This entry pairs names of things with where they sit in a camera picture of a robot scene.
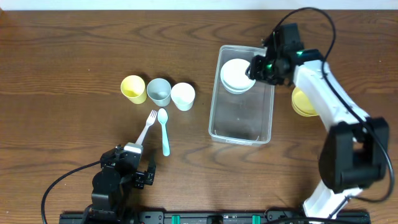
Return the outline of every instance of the yellow cup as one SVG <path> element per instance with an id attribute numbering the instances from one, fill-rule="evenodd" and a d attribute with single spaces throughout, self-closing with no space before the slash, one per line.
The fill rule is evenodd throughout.
<path id="1" fill-rule="evenodd" d="M 135 104 L 143 103 L 147 99 L 145 82 L 137 75 L 130 75 L 124 78 L 120 85 L 120 90 L 127 99 Z"/>
<path id="2" fill-rule="evenodd" d="M 318 116 L 308 97 L 297 87 L 294 88 L 292 93 L 292 106 L 293 110 L 301 116 Z"/>

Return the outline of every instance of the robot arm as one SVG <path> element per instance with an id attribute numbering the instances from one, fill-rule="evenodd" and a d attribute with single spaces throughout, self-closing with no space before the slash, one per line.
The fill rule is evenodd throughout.
<path id="1" fill-rule="evenodd" d="M 332 92 L 322 74 L 323 56 L 316 49 L 304 49 L 296 24 L 280 26 L 263 44 L 266 56 L 255 56 L 246 75 L 270 85 L 288 80 L 305 93 L 320 115 L 328 131 L 318 162 L 321 181 L 304 201 L 303 210 L 308 217 L 336 218 L 348 199 L 384 178 L 382 149 Z M 330 85 L 387 148 L 389 128 L 384 119 L 370 118 L 338 84 L 326 62 L 324 69 Z M 353 141 L 363 143 L 363 148 L 354 150 Z"/>
<path id="2" fill-rule="evenodd" d="M 141 145 L 129 142 L 124 147 L 118 145 L 101 156 L 101 171 L 93 178 L 93 204 L 82 223 L 132 223 L 137 220 L 134 212 L 127 206 L 129 194 L 132 189 L 143 189 L 145 185 L 152 185 L 156 171 L 153 157 L 146 171 L 138 171 L 142 150 Z"/>

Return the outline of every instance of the white cup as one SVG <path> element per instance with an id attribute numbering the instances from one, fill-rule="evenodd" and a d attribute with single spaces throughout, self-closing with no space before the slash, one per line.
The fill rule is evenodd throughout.
<path id="1" fill-rule="evenodd" d="M 188 83 L 178 83 L 172 88 L 172 100 L 179 110 L 191 109 L 195 99 L 195 90 Z"/>
<path id="2" fill-rule="evenodd" d="M 163 78 L 155 78 L 147 86 L 148 96 L 157 106 L 167 106 L 170 103 L 171 91 L 170 83 Z"/>

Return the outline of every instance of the wooden table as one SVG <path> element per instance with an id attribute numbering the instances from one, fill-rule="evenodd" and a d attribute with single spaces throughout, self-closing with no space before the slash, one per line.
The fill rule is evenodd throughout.
<path id="1" fill-rule="evenodd" d="M 140 169 L 155 153 L 153 186 L 132 202 L 168 211 L 266 210 L 297 207 L 320 181 L 317 158 L 326 131 L 319 118 L 291 107 L 292 89 L 275 91 L 272 138 L 262 147 L 213 142 L 208 134 L 213 81 L 222 45 L 258 46 L 288 11 L 26 11 L 0 19 L 0 223 L 40 223 L 45 189 L 69 170 L 97 161 L 117 144 L 134 142 L 152 109 L 120 92 L 128 75 L 146 83 L 190 82 L 190 111 L 169 111 L 172 155 L 161 151 L 160 125 L 150 128 Z M 390 155 L 398 167 L 398 20 L 396 11 L 330 11 L 337 40 L 329 63 L 368 113 L 389 122 Z M 327 21 L 301 12 L 306 48 L 325 52 Z M 91 203 L 98 166 L 61 181 L 47 198 L 49 223 Z M 363 193 L 380 197 L 387 178 Z M 389 201 L 353 200 L 374 223 L 398 222 L 398 190 Z"/>

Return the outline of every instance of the plastic spoon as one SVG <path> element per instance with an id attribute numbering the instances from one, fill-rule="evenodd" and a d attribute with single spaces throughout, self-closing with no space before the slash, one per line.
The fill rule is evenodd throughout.
<path id="1" fill-rule="evenodd" d="M 170 145 L 169 139 L 167 137 L 166 122 L 168 120 L 167 112 L 165 109 L 161 108 L 157 113 L 157 120 L 162 125 L 162 144 L 163 144 L 163 155 L 170 155 Z"/>

